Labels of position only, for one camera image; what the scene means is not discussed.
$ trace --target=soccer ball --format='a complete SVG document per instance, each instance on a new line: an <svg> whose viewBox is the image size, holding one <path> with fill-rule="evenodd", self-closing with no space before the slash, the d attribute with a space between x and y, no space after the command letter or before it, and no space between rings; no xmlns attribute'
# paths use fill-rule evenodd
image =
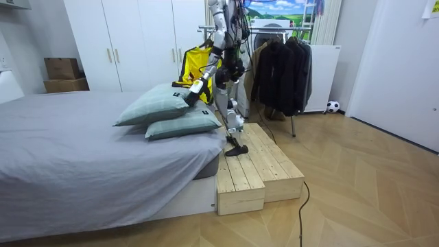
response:
<svg viewBox="0 0 439 247"><path fill-rule="evenodd" d="M338 102L330 101L328 102L327 106L328 106L327 108L328 113L336 113L340 109L340 103Z"/></svg>

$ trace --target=dark jacket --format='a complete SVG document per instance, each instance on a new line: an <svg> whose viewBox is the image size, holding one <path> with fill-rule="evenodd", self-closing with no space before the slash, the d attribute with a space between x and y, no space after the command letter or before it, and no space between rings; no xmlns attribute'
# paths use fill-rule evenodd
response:
<svg viewBox="0 0 439 247"><path fill-rule="evenodd" d="M252 99L259 95L262 104L285 116L294 115L294 59L293 50L279 42L272 42L261 51Z"/></svg>
<svg viewBox="0 0 439 247"><path fill-rule="evenodd" d="M299 108L299 110L301 112L303 112L305 110L305 107L308 104L308 100L311 97L311 93L312 93L312 80L313 80L312 57L313 57L313 54L312 54L311 47L309 45L299 44L299 46L302 47L305 50L305 52L307 53L307 59L306 59L305 66L304 66L304 72L305 72L305 75L307 75L306 80L305 80L306 85L303 89L304 95L302 97L302 105Z"/></svg>
<svg viewBox="0 0 439 247"><path fill-rule="evenodd" d="M307 85L307 58L308 52L301 47L297 42L292 39L288 40L285 45L290 48L296 57L294 58L294 114L297 115L298 111L302 111L304 108L304 95L305 87Z"/></svg>

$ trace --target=landscape picture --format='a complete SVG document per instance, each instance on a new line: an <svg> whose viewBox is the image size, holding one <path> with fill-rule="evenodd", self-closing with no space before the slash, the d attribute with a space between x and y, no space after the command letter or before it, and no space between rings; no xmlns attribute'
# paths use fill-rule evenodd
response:
<svg viewBox="0 0 439 247"><path fill-rule="evenodd" d="M305 2L306 0L251 2L247 7L248 16L250 19L290 20L295 27L300 27L303 22ZM306 22L310 22L311 13L307 14L306 18Z"/></svg>

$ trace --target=mattress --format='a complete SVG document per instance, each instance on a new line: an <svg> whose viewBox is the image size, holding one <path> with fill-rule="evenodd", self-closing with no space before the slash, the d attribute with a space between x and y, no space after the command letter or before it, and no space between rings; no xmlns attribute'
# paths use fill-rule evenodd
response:
<svg viewBox="0 0 439 247"><path fill-rule="evenodd" d="M0 242L144 222L191 180L215 174L220 130L148 141L145 128L112 127L140 94L0 104Z"/></svg>

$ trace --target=humanoid robot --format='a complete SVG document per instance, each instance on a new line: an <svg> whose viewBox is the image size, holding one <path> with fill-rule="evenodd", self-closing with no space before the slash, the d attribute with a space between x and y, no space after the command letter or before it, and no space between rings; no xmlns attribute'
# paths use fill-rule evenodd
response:
<svg viewBox="0 0 439 247"><path fill-rule="evenodd" d="M237 156L248 153L248 148L242 143L241 133L244 131L244 118L238 115L237 102L228 98L227 83L233 82L237 87L239 78L245 68L239 58L241 41L247 39L250 31L245 20L246 14L242 0L209 0L209 9L212 12L216 32L214 35L212 52L208 64L201 78L191 86L186 103L193 106L209 78L215 76L216 89L214 90L215 103L221 114L227 130L227 141L235 147L225 153L226 156ZM222 66L217 70L217 63L222 60Z"/></svg>

